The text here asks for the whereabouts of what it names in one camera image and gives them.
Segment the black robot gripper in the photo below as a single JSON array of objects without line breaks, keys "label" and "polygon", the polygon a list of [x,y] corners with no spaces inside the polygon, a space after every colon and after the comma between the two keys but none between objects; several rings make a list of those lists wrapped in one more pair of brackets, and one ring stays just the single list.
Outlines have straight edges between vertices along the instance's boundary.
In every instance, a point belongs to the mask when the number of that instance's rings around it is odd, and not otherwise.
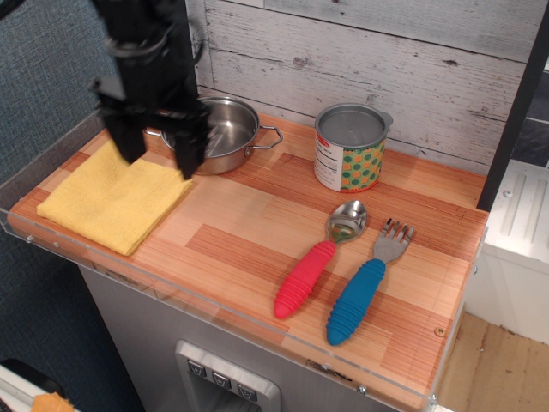
[{"label": "black robot gripper", "polygon": [[208,146],[208,110],[197,99],[190,20],[183,1],[95,1],[118,75],[94,84],[101,117],[125,161],[146,153],[142,129],[171,132],[178,168],[191,179]]}]

